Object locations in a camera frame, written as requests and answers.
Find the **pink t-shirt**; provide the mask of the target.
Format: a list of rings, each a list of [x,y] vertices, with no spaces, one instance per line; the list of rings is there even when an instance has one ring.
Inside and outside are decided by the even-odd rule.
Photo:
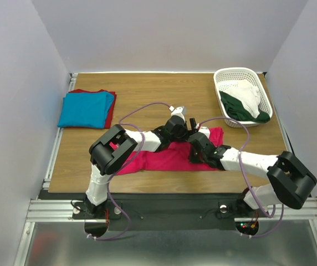
[[[139,171],[213,171],[205,163],[189,161],[191,145],[188,142],[173,142],[161,152],[140,151],[139,155],[118,174],[126,175]]]

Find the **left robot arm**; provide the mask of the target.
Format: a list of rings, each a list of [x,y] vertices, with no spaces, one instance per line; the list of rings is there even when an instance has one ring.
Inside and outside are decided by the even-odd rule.
[[[84,200],[86,213],[91,218],[104,214],[110,177],[124,168],[128,158],[134,158],[141,151],[165,151],[173,142],[186,142],[197,132],[194,118],[190,118],[190,125],[188,129],[182,117],[172,115],[165,125],[151,131],[130,131],[120,124],[112,126],[89,149],[91,178]]]

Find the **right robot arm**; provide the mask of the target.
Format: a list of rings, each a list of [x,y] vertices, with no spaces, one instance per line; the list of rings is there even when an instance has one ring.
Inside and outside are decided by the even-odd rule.
[[[193,153],[211,168],[222,171],[241,171],[266,178],[269,184],[252,187],[236,203],[242,216],[249,216],[256,209],[284,204],[292,209],[301,209],[317,184],[316,177],[291,152],[280,155],[260,155],[239,151],[227,145],[215,146],[208,137],[197,132],[188,138]]]

